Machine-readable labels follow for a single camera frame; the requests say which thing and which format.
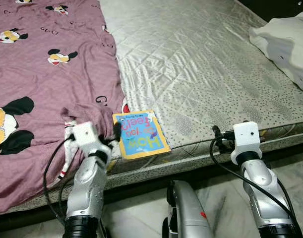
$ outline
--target quilted mattress cover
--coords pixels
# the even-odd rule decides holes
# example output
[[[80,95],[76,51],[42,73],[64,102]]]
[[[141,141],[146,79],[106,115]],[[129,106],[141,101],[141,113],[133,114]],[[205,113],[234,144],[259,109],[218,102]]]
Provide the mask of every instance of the quilted mattress cover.
[[[249,42],[248,29],[265,24],[258,16],[233,0],[100,3],[129,108],[154,110],[173,149],[136,160],[116,149],[106,189],[211,165],[213,125],[257,122],[263,152],[303,143],[303,91]],[[40,196],[8,212],[43,205]]]

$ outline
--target children's book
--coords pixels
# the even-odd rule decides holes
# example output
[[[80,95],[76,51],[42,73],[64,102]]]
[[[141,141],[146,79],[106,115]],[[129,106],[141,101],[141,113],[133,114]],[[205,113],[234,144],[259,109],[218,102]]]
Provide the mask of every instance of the children's book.
[[[114,123],[121,123],[121,154],[126,159],[170,151],[153,111],[113,114]]]

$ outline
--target tile floor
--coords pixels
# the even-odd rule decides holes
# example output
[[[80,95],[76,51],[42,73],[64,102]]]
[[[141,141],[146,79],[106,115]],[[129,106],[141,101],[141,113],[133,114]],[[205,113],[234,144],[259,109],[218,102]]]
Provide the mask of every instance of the tile floor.
[[[303,153],[272,163],[285,185],[303,230]],[[231,175],[199,182],[199,200],[216,238],[259,238],[242,182]],[[113,238],[160,238],[167,216],[166,190],[128,198],[104,208],[103,220]],[[0,238],[61,238],[56,220],[0,233]]]

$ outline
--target white pillow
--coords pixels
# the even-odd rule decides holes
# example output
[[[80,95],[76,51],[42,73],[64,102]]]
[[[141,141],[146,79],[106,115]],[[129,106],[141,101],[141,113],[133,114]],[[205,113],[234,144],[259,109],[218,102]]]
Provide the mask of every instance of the white pillow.
[[[303,90],[303,12],[250,28],[249,39]]]

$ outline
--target book cover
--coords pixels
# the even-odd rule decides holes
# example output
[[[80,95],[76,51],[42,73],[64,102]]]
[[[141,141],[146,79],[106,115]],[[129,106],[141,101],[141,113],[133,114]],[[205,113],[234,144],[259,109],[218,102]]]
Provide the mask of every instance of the book cover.
[[[153,111],[113,114],[114,123],[121,123],[121,154],[126,159],[170,151]]]

